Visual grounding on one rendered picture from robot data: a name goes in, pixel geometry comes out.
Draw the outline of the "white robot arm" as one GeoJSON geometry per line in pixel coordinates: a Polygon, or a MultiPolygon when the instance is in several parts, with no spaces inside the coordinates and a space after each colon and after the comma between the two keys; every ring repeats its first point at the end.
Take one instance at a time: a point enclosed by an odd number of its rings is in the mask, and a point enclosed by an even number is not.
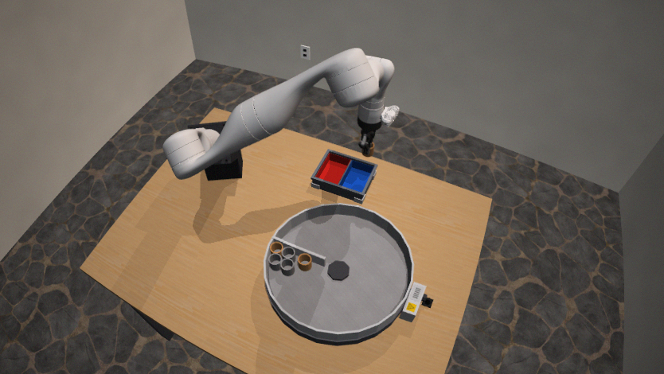
{"type": "Polygon", "coordinates": [[[398,106],[384,109],[385,91],[393,74],[392,61],[366,56],[359,48],[348,49],[240,103],[221,134],[205,128],[187,129],[172,134],[162,148],[176,178],[192,177],[230,154],[281,131],[303,97],[322,78],[340,106],[359,105],[358,118],[362,122],[381,122],[389,127],[399,114],[398,106]]]}

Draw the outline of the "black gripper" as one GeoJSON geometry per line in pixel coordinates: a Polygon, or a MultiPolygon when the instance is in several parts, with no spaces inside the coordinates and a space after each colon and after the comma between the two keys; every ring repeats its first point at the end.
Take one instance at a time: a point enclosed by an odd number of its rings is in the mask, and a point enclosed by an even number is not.
{"type": "Polygon", "coordinates": [[[358,143],[358,145],[363,149],[363,154],[369,155],[373,138],[375,137],[375,132],[381,127],[381,122],[374,124],[364,123],[357,116],[357,124],[363,130],[361,130],[361,141],[358,143]]]}

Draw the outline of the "grey round turntable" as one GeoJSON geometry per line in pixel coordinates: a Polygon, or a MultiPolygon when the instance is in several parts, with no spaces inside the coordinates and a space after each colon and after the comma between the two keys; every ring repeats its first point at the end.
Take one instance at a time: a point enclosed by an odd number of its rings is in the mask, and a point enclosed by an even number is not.
{"type": "Polygon", "coordinates": [[[264,256],[272,309],[299,336],[324,345],[367,341],[401,312],[400,319],[412,322],[421,301],[431,308],[426,286],[412,284],[413,272],[411,248],[390,220],[343,203],[317,205],[290,217],[276,230],[264,256]],[[295,250],[293,275],[270,268],[274,242],[295,250]],[[299,269],[303,253],[311,256],[309,271],[299,269]]]}

